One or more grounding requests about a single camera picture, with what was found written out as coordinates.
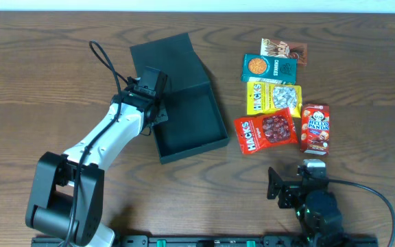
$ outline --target open box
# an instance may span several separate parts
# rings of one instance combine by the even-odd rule
[[[161,163],[228,144],[211,82],[188,34],[136,45],[130,51],[138,76],[149,66],[160,69],[170,79],[163,95],[168,120],[153,129]]]

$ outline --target yellow candy bag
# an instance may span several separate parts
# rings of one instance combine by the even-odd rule
[[[289,107],[292,117],[301,117],[301,86],[279,85],[267,82],[248,83],[248,115],[275,113]]]

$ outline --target snack package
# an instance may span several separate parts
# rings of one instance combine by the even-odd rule
[[[301,117],[301,86],[248,82],[246,114],[275,113],[288,107],[292,117]]]
[[[241,81],[295,84],[296,60],[245,54]]]
[[[299,65],[307,65],[307,44],[268,38],[261,39],[260,55],[277,58],[293,58]]]
[[[294,121],[288,108],[268,115],[241,117],[234,120],[234,126],[242,154],[298,143]]]
[[[307,104],[302,108],[301,152],[328,154],[330,114],[328,106]]]

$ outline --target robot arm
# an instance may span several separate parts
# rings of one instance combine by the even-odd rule
[[[112,246],[114,232],[100,223],[104,174],[124,146],[158,120],[166,82],[163,72],[146,67],[138,84],[129,85],[112,98],[106,116],[85,138],[62,155],[47,152],[40,158],[25,215],[28,227],[60,239],[67,236],[73,197],[57,191],[56,186],[74,186],[77,167],[82,165],[71,243],[73,246]],[[78,164],[84,148],[111,123],[119,104],[118,120],[94,142],[83,164]]]

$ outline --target table surface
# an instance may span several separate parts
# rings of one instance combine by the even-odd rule
[[[395,15],[0,12],[0,246],[29,246],[39,234],[24,222],[37,160],[81,140],[115,94],[88,41],[135,76],[130,46],[183,32],[211,73],[230,143],[161,165],[153,137],[133,139],[106,174],[105,224],[122,234],[300,232],[293,210],[266,199],[267,169],[297,179],[297,165],[318,156],[297,145],[242,156],[233,131],[246,114],[243,55],[258,53],[262,37],[309,44],[297,84],[304,103],[331,106],[331,154],[320,157],[329,176],[371,186],[395,208]],[[345,230],[386,246],[385,204],[358,188],[330,190]]]

